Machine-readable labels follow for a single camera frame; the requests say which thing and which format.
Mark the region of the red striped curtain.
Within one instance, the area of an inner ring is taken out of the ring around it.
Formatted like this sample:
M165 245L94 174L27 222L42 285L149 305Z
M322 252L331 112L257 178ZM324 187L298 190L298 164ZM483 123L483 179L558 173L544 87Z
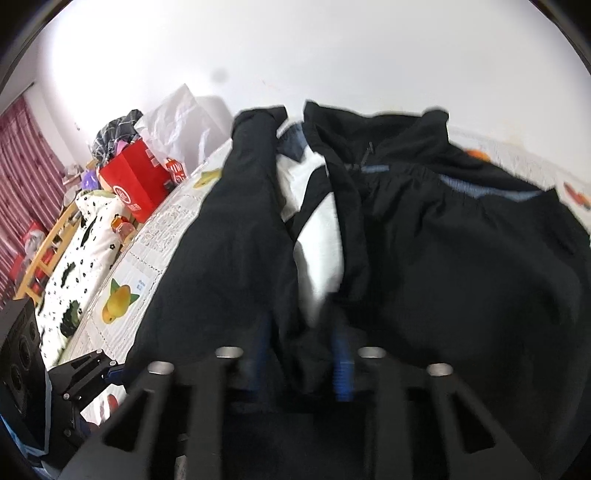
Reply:
M11 299L14 261L36 223L49 231L60 215L63 166L45 140L24 97L1 114L1 302Z

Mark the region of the white plastic bag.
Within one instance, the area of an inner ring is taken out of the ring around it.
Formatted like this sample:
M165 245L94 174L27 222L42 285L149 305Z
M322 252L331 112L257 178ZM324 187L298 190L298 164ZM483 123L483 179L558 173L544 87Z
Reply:
M134 129L176 184L230 136L232 115L219 97L195 97L185 85L143 114Z

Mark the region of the wooden yellow chair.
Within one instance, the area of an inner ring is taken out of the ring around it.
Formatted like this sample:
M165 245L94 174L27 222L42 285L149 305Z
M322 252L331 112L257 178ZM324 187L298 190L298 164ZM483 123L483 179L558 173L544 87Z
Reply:
M45 286L54 273L80 224L79 209L72 201L49 231L31 263L26 268L18 285L14 300L29 297L37 305L44 294Z

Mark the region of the fruit print white mattress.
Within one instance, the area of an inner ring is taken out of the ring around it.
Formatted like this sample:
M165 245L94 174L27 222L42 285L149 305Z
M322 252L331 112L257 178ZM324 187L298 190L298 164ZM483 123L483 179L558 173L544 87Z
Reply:
M500 168L512 177L535 185L537 193L552 191L554 204L565 213L551 221L550 228L559 233L583 230L583 239L575 250L589 253L589 184L519 146L447 126L438 133L463 155L474 151L472 164ZM103 352L114 361L126 357L181 236L198 217L230 150L230 142L224 142L148 219L100 281L85 308L81 326L62 356L64 360L91 350ZM332 194L322 196L321 210L301 230L301 237L295 242L294 261L300 281L301 313L317 320L325 296L338 290L344 275L341 234Z

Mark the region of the black speaker box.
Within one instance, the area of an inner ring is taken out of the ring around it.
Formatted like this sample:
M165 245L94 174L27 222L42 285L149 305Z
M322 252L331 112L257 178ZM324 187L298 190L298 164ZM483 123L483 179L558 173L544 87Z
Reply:
M33 301L1 311L1 418L32 454L47 451L47 382Z

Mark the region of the plaid grey cloth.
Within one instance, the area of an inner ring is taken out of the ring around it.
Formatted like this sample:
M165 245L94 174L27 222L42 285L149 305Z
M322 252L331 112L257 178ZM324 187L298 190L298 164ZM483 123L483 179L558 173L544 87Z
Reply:
M143 116L140 110L132 109L126 115L108 122L96 134L91 146L91 155L99 165L104 165L116 156L119 141L127 144L135 142L139 133L135 124Z

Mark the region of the black white blue jacket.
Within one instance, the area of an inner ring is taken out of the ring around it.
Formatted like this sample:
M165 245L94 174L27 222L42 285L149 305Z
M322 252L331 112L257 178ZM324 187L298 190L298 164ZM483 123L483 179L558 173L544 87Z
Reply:
M191 479L586 479L590 251L552 191L478 167L448 115L249 110L125 364L173 366L157 445ZM301 313L294 247L335 198L344 275ZM271 318L263 399L239 334ZM352 401L335 398L348 328Z

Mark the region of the red cardboard box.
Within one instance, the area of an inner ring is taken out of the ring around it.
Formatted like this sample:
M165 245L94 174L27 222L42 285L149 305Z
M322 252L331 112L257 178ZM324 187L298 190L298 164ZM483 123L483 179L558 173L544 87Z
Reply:
M176 187L142 140L126 146L99 174L138 223L145 223Z

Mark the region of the white black dotted quilt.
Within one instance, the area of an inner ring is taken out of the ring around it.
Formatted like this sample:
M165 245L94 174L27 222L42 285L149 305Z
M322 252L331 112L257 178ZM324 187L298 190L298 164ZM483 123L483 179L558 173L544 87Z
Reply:
M45 286L36 323L41 357L56 365L121 248L111 222L127 210L119 197L103 190L81 191L75 198L80 223Z

